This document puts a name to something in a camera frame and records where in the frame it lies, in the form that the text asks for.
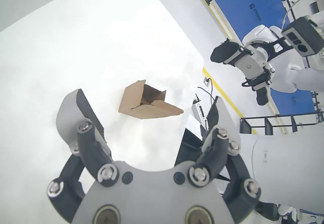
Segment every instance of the black cable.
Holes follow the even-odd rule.
[[[213,97],[213,82],[212,82],[212,78],[208,78],[210,84],[212,85],[212,92],[210,93],[210,103],[213,105],[213,102],[212,102],[212,97]]]
[[[200,88],[200,89],[202,89],[203,91],[205,91],[206,93],[208,93],[208,95],[210,95],[211,97],[212,97],[212,99],[213,99],[213,101],[215,102],[215,99],[213,98],[213,96],[208,92],[208,91],[206,91],[205,89],[203,89],[202,87],[198,87],[198,88]]]

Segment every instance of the metal bolt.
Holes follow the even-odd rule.
[[[204,181],[206,179],[205,172],[201,168],[199,168],[199,167],[197,167],[195,169],[195,172],[194,172],[193,175],[196,178],[196,180],[199,180],[199,181]]]
[[[238,143],[236,141],[232,141],[230,144],[229,144],[230,148],[232,150],[238,150],[240,148],[240,146],[238,145]]]
[[[77,143],[75,143],[72,147],[71,147],[71,152],[74,154],[79,153],[79,145]]]
[[[220,134],[220,136],[222,136],[223,138],[225,138],[227,136],[227,131],[223,128],[220,128],[218,130],[218,133]]]
[[[244,189],[249,196],[257,198],[257,193],[260,192],[260,185],[254,179],[246,179],[244,181]]]
[[[50,185],[49,190],[52,194],[57,193],[60,190],[60,185],[57,182],[53,182],[52,185]]]
[[[252,194],[257,194],[259,191],[259,187],[255,182],[250,182],[248,184],[248,191]]]
[[[104,180],[108,180],[111,179],[113,172],[114,171],[110,167],[104,168],[101,172],[101,176]]]
[[[89,127],[89,123],[85,122],[85,123],[83,123],[82,125],[79,126],[79,129],[81,131],[85,131],[88,127]]]
[[[48,187],[47,187],[47,196],[50,198],[57,197],[61,194],[64,188],[64,182],[61,181],[60,183],[57,183],[55,181],[52,181]]]

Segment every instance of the electrical cable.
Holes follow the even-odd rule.
[[[283,17],[283,21],[282,21],[282,26],[281,26],[281,30],[283,30],[284,29],[284,25],[285,25],[285,22],[286,22],[286,18],[287,18],[287,15],[288,15],[288,13],[289,13],[289,11],[299,2],[299,1],[301,1],[301,0],[297,0],[296,2],[295,2],[295,4],[293,4],[288,10],[287,10],[287,13],[285,14],[285,16]]]
[[[203,89],[202,87],[198,87],[198,88],[200,88],[200,89],[202,89],[203,91],[205,91],[206,93],[208,93],[208,95],[210,95],[211,96],[211,98],[213,99],[213,101],[215,102],[215,99],[213,98],[213,96],[208,92],[208,91],[206,91],[205,89]]]
[[[210,103],[213,105],[213,102],[212,102],[212,97],[213,97],[213,82],[212,82],[212,78],[208,78],[210,84],[212,85],[212,92],[210,93]]]

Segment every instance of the white table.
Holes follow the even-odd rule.
[[[203,59],[159,0],[54,0],[2,31],[0,46],[3,223],[64,223],[45,190],[71,154],[55,119],[77,88],[115,160],[148,171],[173,167]],[[184,113],[149,120],[118,113],[124,88],[143,79]],[[87,190],[93,179],[85,178]]]

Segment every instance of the cardboard box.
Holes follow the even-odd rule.
[[[145,81],[137,81],[125,88],[118,112],[139,119],[161,118],[183,113],[182,109],[164,102],[166,91],[159,91],[146,85]]]

